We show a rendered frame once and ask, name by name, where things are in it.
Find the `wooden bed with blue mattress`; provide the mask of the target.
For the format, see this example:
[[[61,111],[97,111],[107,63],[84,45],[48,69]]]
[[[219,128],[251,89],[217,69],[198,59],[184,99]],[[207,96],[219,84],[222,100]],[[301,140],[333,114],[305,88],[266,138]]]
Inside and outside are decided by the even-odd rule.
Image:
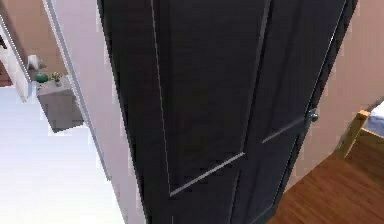
[[[384,151],[384,96],[356,114],[336,151],[346,158],[356,143]]]

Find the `grey cabinet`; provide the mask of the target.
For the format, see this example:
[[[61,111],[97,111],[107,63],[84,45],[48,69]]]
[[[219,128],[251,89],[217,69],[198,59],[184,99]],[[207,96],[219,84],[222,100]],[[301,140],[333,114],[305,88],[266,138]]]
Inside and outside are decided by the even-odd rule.
[[[60,85],[50,80],[38,84],[37,98],[54,133],[83,124],[76,96],[67,75],[60,80]]]

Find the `white vase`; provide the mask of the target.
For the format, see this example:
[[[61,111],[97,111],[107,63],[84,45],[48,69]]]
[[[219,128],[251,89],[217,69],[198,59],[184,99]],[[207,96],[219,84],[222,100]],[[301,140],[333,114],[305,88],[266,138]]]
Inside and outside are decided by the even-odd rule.
[[[38,58],[37,55],[29,55],[28,56],[28,69],[37,71],[39,70],[39,63],[40,59]]]

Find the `black panelled room door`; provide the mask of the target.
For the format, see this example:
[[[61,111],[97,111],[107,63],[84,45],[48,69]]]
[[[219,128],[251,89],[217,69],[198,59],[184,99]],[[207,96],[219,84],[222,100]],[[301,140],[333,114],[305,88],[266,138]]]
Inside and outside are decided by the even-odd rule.
[[[358,0],[97,0],[146,224],[267,224]]]

